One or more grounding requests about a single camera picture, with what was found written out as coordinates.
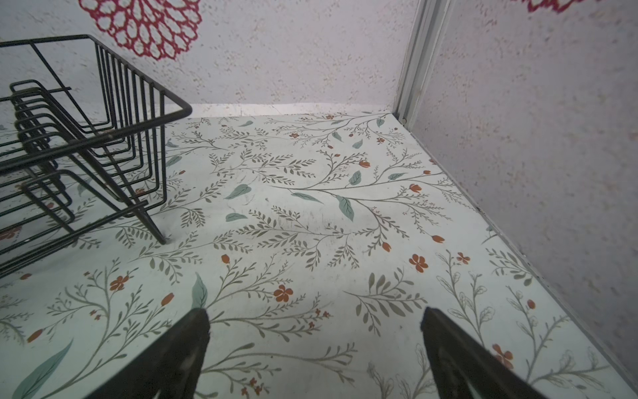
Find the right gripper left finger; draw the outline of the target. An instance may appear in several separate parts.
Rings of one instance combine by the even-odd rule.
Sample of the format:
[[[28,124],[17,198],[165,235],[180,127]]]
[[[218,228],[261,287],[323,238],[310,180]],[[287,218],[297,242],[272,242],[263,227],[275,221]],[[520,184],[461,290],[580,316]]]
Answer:
[[[208,314],[192,309],[89,398],[194,398],[210,340]]]

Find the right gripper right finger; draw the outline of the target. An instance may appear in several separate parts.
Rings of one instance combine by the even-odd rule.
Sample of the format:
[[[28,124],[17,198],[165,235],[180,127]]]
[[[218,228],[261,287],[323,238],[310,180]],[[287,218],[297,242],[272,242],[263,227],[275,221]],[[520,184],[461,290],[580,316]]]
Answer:
[[[441,398],[543,398],[440,310],[425,309],[420,330]]]

